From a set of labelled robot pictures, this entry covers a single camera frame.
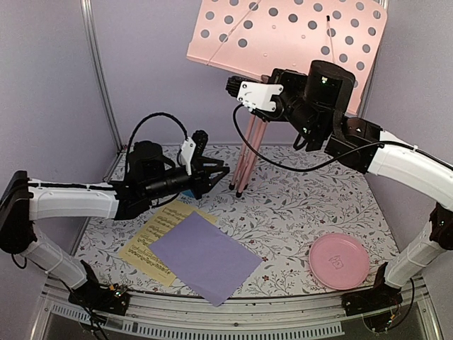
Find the purple sheet music paper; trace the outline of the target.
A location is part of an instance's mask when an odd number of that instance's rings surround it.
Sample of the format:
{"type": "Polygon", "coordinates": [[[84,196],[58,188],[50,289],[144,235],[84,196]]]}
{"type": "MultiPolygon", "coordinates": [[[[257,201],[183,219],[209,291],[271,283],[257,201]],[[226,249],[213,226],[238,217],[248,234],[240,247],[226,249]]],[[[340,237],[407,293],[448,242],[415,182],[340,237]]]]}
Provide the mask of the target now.
{"type": "Polygon", "coordinates": [[[191,213],[149,249],[191,290],[219,307],[260,266],[262,258],[191,213]]]}

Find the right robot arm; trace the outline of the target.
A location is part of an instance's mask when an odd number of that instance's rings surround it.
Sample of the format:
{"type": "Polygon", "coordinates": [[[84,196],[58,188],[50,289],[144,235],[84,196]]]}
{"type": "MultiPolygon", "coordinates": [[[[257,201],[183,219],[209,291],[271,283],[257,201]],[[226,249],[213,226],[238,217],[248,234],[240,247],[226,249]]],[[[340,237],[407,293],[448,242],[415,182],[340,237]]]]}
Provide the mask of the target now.
{"type": "Polygon", "coordinates": [[[293,147],[324,150],[334,162],[360,173],[382,176],[436,202],[423,231],[395,259],[382,265],[366,303],[382,308],[412,276],[452,250],[452,165],[407,144],[379,125],[346,115],[355,75],[323,60],[308,74],[274,69],[265,82],[242,82],[237,96],[247,109],[269,121],[288,122],[293,147]]]}

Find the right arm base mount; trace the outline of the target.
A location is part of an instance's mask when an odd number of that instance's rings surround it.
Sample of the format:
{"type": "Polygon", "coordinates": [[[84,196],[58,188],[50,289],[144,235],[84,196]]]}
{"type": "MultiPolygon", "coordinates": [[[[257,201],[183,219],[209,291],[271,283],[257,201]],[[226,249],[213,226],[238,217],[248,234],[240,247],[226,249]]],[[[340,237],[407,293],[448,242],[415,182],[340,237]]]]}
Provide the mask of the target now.
{"type": "Polygon", "coordinates": [[[400,288],[380,284],[366,290],[341,295],[341,305],[347,316],[360,315],[403,302],[400,288]]]}

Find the pink music stand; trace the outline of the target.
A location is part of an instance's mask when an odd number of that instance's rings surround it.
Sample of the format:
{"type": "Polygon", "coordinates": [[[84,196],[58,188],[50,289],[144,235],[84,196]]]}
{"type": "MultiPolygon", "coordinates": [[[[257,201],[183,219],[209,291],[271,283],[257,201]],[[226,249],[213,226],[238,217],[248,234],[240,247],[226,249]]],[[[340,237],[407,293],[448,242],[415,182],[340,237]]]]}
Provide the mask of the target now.
{"type": "MultiPolygon", "coordinates": [[[[360,1],[203,1],[188,45],[190,61],[231,72],[249,81],[267,81],[274,69],[308,74],[314,60],[336,64],[355,75],[346,115],[360,105],[362,53],[360,1]]],[[[230,189],[247,188],[270,122],[251,112],[230,189]]]]}

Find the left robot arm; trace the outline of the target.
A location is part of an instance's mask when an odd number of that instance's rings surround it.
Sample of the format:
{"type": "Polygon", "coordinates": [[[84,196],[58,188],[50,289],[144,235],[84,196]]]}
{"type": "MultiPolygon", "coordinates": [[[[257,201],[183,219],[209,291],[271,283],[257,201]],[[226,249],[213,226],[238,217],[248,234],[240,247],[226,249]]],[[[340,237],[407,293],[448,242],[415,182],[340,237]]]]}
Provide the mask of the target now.
{"type": "Polygon", "coordinates": [[[230,171],[222,160],[205,157],[205,146],[187,138],[173,161],[161,145],[137,142],[127,149],[123,179],[107,183],[45,182],[17,171],[1,197],[1,250],[32,261],[89,307],[100,307],[105,288],[89,265],[48,239],[35,221],[56,217],[133,220],[159,207],[159,199],[170,203],[183,191],[200,199],[230,171]]]}

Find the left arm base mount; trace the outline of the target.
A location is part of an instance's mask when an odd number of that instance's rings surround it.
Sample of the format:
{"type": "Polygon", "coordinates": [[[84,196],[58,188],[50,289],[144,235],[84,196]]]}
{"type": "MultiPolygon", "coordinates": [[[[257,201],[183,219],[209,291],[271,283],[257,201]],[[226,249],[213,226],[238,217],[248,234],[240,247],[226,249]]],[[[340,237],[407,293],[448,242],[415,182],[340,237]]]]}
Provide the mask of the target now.
{"type": "Polygon", "coordinates": [[[126,288],[118,284],[108,288],[99,283],[87,281],[77,289],[70,289],[68,301],[88,310],[125,316],[130,295],[126,288]]]}

